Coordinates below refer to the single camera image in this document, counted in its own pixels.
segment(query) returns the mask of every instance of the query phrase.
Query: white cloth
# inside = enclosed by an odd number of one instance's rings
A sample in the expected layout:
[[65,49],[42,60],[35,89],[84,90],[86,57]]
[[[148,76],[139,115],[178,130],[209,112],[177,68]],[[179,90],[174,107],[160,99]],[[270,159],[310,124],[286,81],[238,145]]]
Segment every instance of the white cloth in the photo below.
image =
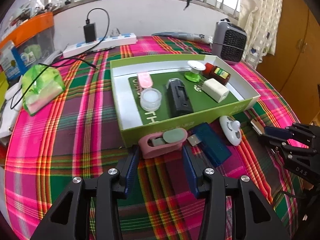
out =
[[267,53],[275,54],[282,0],[240,0],[238,26],[247,33],[242,60],[257,68]]

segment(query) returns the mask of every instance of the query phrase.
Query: metal screw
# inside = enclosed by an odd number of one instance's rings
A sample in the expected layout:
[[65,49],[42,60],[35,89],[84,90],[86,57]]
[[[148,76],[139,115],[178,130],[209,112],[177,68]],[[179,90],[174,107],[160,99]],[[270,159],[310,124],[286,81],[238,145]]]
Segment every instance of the metal screw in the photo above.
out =
[[110,175],[114,175],[114,174],[116,174],[117,172],[118,172],[118,170],[115,169],[115,168],[111,168],[110,170],[108,170],[108,173],[109,173]]
[[204,171],[206,174],[214,174],[214,169],[212,168],[206,168],[205,171]]
[[248,182],[250,180],[250,178],[247,175],[242,175],[241,180],[244,182]]
[[73,183],[79,183],[81,181],[81,178],[80,177],[74,177],[73,179],[72,179],[72,182]]

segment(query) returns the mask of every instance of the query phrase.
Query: pink clip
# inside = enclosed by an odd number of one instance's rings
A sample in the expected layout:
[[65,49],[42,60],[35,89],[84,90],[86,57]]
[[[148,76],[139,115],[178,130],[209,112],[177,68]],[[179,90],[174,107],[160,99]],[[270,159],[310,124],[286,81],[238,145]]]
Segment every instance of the pink clip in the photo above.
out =
[[184,130],[184,132],[185,132],[185,136],[182,140],[174,142],[174,143],[167,143],[164,145],[155,146],[155,147],[150,146],[148,144],[148,141],[162,137],[163,132],[152,133],[152,134],[148,134],[148,135],[142,137],[139,140],[138,144],[140,146],[143,158],[150,159],[150,158],[158,157],[163,154],[167,154],[172,151],[180,150],[182,148],[183,142],[188,137],[187,131]]
[[143,89],[151,88],[153,85],[152,79],[148,71],[138,73],[139,92]]

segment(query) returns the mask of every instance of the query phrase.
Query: wooden cabinet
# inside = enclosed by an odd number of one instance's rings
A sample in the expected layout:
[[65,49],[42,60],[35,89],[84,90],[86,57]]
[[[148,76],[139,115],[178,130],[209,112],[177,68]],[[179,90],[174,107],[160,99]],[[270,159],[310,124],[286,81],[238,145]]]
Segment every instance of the wooden cabinet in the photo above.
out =
[[257,67],[280,92],[300,122],[320,111],[320,26],[303,0],[283,0],[275,55]]
[[300,122],[310,123],[320,111],[320,26],[309,12],[307,33],[297,63],[280,91]]
[[308,25],[308,6],[303,0],[283,0],[275,55],[266,55],[258,72],[281,91],[295,66]]

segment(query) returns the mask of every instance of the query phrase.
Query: cardboard box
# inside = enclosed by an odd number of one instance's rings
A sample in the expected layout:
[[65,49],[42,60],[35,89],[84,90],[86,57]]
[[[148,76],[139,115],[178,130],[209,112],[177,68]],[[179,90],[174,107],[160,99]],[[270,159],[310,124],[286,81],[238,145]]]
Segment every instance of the cardboard box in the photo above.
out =
[[[189,71],[188,60],[198,60],[204,64],[209,62],[229,72],[231,78],[226,87],[239,101],[163,121],[156,120],[156,112],[145,112],[150,123],[143,125],[128,79],[144,71],[149,71],[150,74]],[[242,76],[217,56],[166,54],[130,57],[111,61],[110,69],[119,128],[127,147],[137,144],[141,137],[150,133],[176,127],[188,130],[202,122],[213,122],[221,115],[237,114],[251,108],[260,97]]]

